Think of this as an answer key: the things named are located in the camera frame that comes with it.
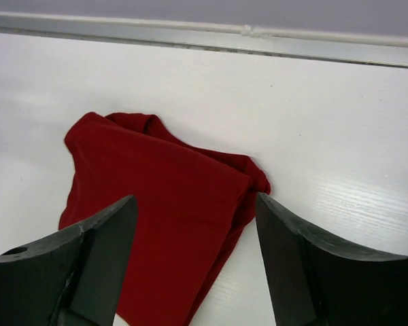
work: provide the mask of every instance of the wood grain texture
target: wood grain texture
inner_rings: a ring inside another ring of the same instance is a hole
[[[187,143],[252,156],[273,197],[408,255],[408,69],[0,35],[0,253],[56,229],[87,111],[158,114]],[[274,325],[255,225],[193,325]]]

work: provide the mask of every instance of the red cloth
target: red cloth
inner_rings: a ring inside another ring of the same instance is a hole
[[[132,326],[188,325],[255,216],[256,193],[271,191],[265,174],[247,156],[181,142],[155,115],[88,113],[65,144],[75,175],[59,229],[134,194],[118,314]]]

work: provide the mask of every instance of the red fabric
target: red fabric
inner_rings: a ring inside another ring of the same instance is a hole
[[[155,115],[88,113],[65,144],[75,175],[59,229],[134,194],[118,314],[132,326],[188,325],[254,217],[256,193],[271,191],[265,174],[247,156],[181,142]]]

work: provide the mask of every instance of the towel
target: towel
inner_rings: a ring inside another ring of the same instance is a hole
[[[257,192],[271,191],[265,174],[247,156],[183,143],[155,115],[87,113],[65,144],[75,175],[59,229],[135,195],[117,313],[132,326],[188,325],[254,218]]]

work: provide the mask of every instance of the white tabletop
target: white tabletop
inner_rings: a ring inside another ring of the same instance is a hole
[[[408,255],[408,69],[0,34],[0,253],[56,231],[87,111],[248,154],[298,215]],[[192,325],[274,324],[253,222]]]

